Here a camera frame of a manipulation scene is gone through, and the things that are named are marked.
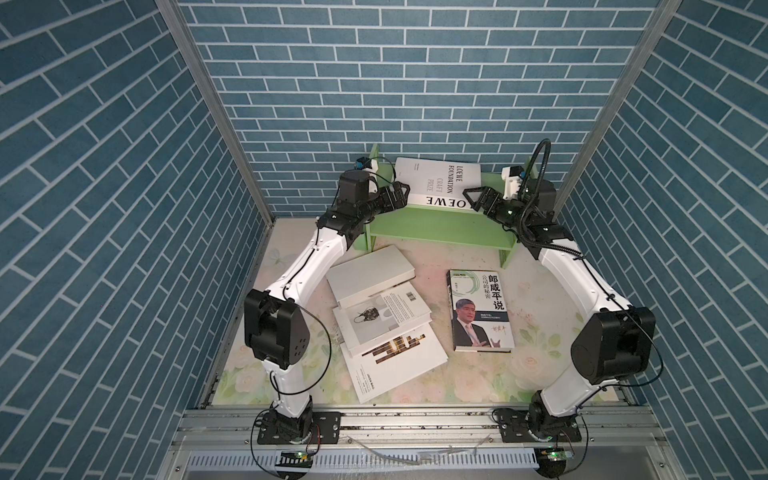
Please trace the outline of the white Loewe Foundation book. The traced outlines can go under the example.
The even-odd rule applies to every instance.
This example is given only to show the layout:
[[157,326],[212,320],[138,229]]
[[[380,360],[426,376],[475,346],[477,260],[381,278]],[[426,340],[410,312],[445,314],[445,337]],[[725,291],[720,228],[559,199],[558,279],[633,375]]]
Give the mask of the white Loewe Foundation book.
[[461,162],[398,157],[395,176],[410,187],[409,206],[432,209],[470,211],[463,191],[482,186],[481,167]]

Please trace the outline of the white-backed heritage culture book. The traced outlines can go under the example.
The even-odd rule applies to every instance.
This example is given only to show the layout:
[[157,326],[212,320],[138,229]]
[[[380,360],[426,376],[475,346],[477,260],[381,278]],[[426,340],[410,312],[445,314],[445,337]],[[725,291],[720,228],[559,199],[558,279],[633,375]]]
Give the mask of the white-backed heritage culture book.
[[359,303],[415,277],[415,267],[389,245],[332,267],[326,278],[341,308]]

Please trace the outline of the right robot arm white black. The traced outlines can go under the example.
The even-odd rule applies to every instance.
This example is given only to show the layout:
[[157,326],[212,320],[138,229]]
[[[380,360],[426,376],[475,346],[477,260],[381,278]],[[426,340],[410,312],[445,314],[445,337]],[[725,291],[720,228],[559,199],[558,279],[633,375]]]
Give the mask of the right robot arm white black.
[[570,346],[570,365],[532,397],[527,429],[540,441],[574,424],[579,410],[606,387],[643,372],[656,347],[656,320],[611,288],[590,265],[573,235],[549,210],[554,188],[520,185],[510,198],[491,187],[464,190],[470,207],[513,233],[532,257],[560,282],[585,320]]

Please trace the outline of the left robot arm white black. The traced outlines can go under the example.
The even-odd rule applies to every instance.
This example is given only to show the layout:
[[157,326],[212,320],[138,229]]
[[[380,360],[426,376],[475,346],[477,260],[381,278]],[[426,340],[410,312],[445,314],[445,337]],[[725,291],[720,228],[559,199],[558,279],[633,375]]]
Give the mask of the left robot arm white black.
[[316,220],[305,249],[265,290],[247,294],[244,344],[265,368],[276,393],[273,407],[282,418],[297,422],[312,412],[311,387],[300,366],[310,341],[306,302],[364,227],[378,215],[404,208],[409,193],[407,184],[376,172],[343,172],[335,199]]

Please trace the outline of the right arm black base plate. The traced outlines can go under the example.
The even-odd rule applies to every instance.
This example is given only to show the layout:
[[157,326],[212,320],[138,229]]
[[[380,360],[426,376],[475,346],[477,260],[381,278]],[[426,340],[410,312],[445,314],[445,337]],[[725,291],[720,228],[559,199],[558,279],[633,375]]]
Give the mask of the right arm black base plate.
[[576,417],[552,417],[547,413],[497,408],[491,413],[504,443],[577,443],[582,440]]

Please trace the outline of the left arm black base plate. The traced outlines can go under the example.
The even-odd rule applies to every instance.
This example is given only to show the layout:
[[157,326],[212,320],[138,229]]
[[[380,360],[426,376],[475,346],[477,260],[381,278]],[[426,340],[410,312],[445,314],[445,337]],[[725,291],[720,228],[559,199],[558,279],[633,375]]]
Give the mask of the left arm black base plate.
[[338,411],[319,411],[291,418],[269,410],[257,422],[255,442],[258,445],[337,444],[341,418]]

